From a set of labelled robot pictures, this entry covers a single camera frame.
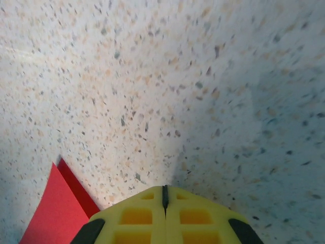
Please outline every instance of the terrazzo floor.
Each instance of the terrazzo floor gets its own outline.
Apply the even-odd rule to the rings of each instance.
[[[170,184],[325,243],[324,0],[1,0],[0,243],[63,157],[101,208]]]

